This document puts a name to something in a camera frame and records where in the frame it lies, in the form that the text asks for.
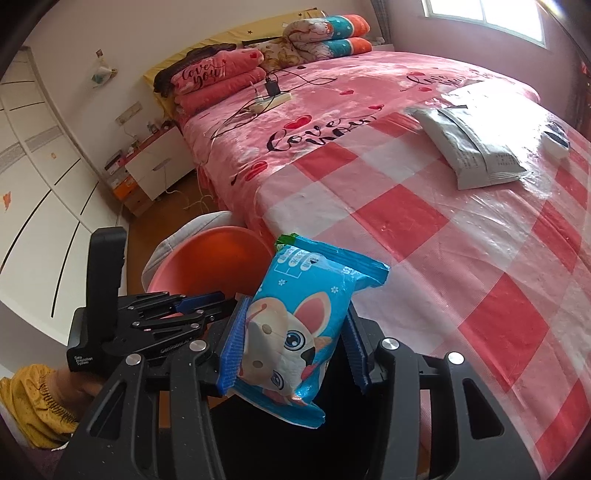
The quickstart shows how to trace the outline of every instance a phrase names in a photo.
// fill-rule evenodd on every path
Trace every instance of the orange box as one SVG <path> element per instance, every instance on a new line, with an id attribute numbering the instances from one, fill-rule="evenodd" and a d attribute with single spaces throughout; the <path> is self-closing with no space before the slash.
<path id="1" fill-rule="evenodd" d="M 127 195 L 133 192 L 136 188 L 138 188 L 138 183 L 131 175 L 127 175 L 127 178 L 113 189 L 113 193 L 120 201 L 123 202 L 125 197 L 127 197 Z"/>

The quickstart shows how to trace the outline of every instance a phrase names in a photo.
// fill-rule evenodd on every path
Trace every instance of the orange sticker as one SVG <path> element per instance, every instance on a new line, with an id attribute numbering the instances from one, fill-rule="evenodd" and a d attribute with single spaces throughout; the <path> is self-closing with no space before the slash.
<path id="1" fill-rule="evenodd" d="M 8 207 L 10 207 L 10 192 L 5 193 L 2 197 L 2 200 L 4 200 L 4 211 L 6 212 L 8 210 Z"/>

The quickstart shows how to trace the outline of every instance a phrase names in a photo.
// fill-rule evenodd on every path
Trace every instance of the white package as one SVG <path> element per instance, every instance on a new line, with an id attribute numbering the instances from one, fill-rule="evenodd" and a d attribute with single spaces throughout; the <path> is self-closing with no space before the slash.
<path id="1" fill-rule="evenodd" d="M 529 174 L 502 140 L 502 130 L 465 106 L 419 109 L 412 115 L 443 153 L 459 190 L 518 180 Z"/>

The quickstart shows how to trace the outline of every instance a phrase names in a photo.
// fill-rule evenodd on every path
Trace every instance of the wall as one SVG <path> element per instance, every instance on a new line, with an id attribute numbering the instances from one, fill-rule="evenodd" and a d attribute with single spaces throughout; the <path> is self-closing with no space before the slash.
<path id="1" fill-rule="evenodd" d="M 531 85 L 543 107 L 571 121 L 578 56 L 560 26 L 541 13 L 546 47 L 482 25 L 426 18 L 421 0 L 389 0 L 397 50 L 480 65 Z"/>
<path id="2" fill-rule="evenodd" d="M 361 14 L 379 32 L 369 0 L 60 0 L 25 44 L 62 118 L 89 160 L 103 169 L 111 155 L 131 143 L 115 123 L 120 113 L 137 100 L 142 103 L 144 110 L 125 125 L 141 138 L 148 135 L 148 120 L 162 118 L 141 80 L 151 66 L 212 34 L 311 7 Z M 90 77 L 100 48 L 119 73 L 93 89 Z"/>
<path id="3" fill-rule="evenodd" d="M 65 345 L 29 325 L 0 301 L 0 378 L 30 364 L 56 368 L 65 363 Z"/>

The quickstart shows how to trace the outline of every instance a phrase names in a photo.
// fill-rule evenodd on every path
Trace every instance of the pink bedsheet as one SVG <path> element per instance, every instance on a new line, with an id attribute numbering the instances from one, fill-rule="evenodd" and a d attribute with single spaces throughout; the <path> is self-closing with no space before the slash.
<path id="1" fill-rule="evenodd" d="M 292 67 L 289 71 L 306 80 L 336 81 L 316 86 L 293 74 L 279 72 L 283 91 L 298 87 L 291 92 L 291 101 L 212 142 L 211 137 L 224 120 L 254 98 L 254 90 L 247 88 L 198 113 L 183 127 L 196 164 L 203 166 L 217 195 L 249 223 L 255 221 L 255 192 L 269 175 L 331 138 L 388 112 L 449 92 L 466 79 L 506 79 L 537 99 L 530 87 L 490 70 L 411 53 L 374 51 Z M 259 93 L 266 93 L 263 83 L 256 87 Z M 242 122 L 240 118 L 236 120 L 225 128 Z"/>
<path id="2" fill-rule="evenodd" d="M 198 115 L 185 127 L 196 158 L 265 238 L 298 232 L 391 265 L 386 285 L 354 296 L 358 312 L 417 352 L 464 354 L 548 477 L 591 416 L 591 145 L 531 88 L 470 65 L 375 52 L 307 67 L 296 71 L 338 80 L 295 90 L 211 155 L 203 133 L 248 97 Z M 467 77 L 501 79 L 474 85 L 466 102 L 502 119 L 529 177 L 460 192 L 400 114 L 440 104 Z M 572 141 L 562 162 L 540 147 L 550 120 Z"/>

